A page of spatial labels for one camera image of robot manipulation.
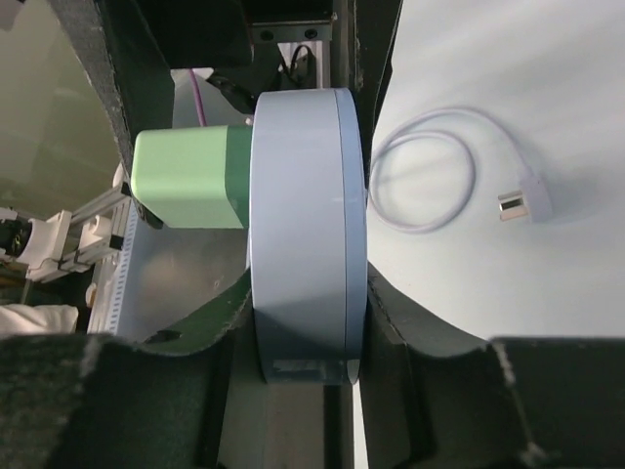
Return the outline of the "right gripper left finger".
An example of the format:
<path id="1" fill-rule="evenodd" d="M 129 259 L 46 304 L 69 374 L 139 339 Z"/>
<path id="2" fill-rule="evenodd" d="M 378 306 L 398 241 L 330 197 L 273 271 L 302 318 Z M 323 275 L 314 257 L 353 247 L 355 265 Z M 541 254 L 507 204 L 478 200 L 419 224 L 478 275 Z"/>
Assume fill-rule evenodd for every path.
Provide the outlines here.
<path id="1" fill-rule="evenodd" d="M 249 276 L 143 343 L 1 339 L 5 468 L 215 468 Z"/>

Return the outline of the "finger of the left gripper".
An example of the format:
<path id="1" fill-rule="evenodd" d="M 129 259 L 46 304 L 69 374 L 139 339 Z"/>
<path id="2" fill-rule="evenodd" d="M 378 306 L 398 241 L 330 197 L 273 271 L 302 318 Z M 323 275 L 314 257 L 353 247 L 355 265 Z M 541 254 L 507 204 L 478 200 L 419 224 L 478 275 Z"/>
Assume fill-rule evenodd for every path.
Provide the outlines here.
<path id="1" fill-rule="evenodd" d="M 56 16 L 131 175 L 138 135 L 172 127 L 175 85 L 169 65 L 135 1 L 58 0 Z"/>

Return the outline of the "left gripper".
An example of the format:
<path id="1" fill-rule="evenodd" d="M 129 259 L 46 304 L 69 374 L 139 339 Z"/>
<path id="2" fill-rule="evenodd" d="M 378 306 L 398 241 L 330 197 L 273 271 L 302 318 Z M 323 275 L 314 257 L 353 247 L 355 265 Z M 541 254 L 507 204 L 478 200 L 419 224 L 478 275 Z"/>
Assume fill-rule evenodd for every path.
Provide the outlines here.
<path id="1" fill-rule="evenodd" d="M 365 147 L 392 76 L 402 3 L 336 3 L 336 85 L 351 90 Z M 172 69 L 211 70 L 204 81 L 228 98 L 302 88 L 308 81 L 281 44 L 331 40 L 331 1 L 147 1 L 146 20 Z"/>

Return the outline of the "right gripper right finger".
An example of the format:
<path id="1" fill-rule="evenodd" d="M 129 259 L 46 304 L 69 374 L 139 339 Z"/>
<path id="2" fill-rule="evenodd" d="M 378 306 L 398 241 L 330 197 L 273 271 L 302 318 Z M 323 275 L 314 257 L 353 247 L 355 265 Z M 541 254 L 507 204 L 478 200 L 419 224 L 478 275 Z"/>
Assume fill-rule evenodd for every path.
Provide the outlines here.
<path id="1" fill-rule="evenodd" d="M 482 340 L 378 271 L 360 369 L 373 468 L 620 468 L 620 338 Z"/>

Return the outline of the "green small plug adapter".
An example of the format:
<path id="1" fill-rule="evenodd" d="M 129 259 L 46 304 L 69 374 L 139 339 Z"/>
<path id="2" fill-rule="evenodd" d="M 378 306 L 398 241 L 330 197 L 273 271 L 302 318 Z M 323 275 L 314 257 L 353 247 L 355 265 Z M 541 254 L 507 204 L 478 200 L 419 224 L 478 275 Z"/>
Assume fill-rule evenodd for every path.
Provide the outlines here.
<path id="1" fill-rule="evenodd" d="M 149 130 L 137 137 L 134 197 L 173 229 L 246 229 L 252 128 Z"/>

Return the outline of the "round light blue socket hub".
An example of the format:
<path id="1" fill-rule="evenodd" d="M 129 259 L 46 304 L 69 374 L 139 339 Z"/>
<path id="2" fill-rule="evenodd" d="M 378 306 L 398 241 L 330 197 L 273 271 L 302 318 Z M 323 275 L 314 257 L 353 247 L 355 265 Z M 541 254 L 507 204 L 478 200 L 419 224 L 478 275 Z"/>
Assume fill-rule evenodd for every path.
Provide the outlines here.
<path id="1" fill-rule="evenodd" d="M 355 383 L 367 307 L 367 194 L 348 89 L 262 95 L 249 195 L 252 300 L 266 379 Z"/>

